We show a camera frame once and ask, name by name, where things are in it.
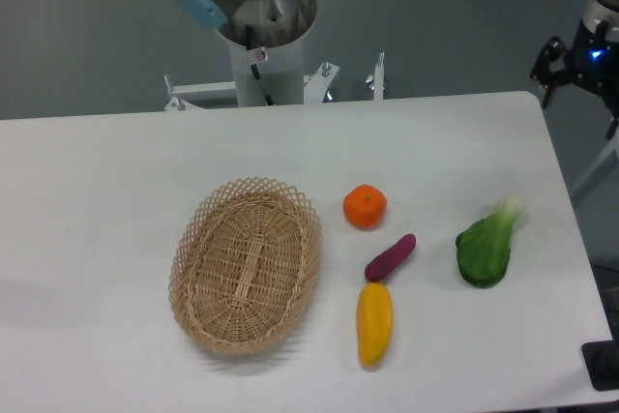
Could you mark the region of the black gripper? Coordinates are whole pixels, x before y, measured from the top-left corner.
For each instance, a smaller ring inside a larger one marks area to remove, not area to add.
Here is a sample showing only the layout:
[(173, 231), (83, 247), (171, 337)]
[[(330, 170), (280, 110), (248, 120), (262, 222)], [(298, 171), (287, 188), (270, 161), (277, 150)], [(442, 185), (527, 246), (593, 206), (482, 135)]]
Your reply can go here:
[[(583, 22), (576, 30), (572, 46), (565, 58), (571, 82), (592, 94), (604, 96), (604, 104), (612, 118), (605, 138), (615, 136), (619, 124), (618, 42), (611, 39), (613, 20), (595, 22), (590, 30)], [(556, 36), (541, 48), (530, 72), (530, 78), (543, 90), (541, 108), (546, 109), (558, 87), (566, 84), (563, 69), (553, 71), (551, 65), (567, 54), (566, 45)]]

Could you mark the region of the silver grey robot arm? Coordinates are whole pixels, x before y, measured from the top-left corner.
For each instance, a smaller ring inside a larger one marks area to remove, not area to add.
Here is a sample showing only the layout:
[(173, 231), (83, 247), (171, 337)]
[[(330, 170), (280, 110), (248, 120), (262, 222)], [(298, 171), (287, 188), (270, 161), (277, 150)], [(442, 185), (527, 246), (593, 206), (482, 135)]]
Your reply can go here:
[[(175, 0), (199, 26), (226, 42), (239, 106), (322, 103), (338, 68), (325, 62), (303, 72), (304, 38), (315, 22), (316, 0)], [(618, 128), (618, 0), (587, 0), (572, 45), (548, 40), (531, 78), (545, 90), (543, 106), (558, 87), (574, 85), (600, 97)]]

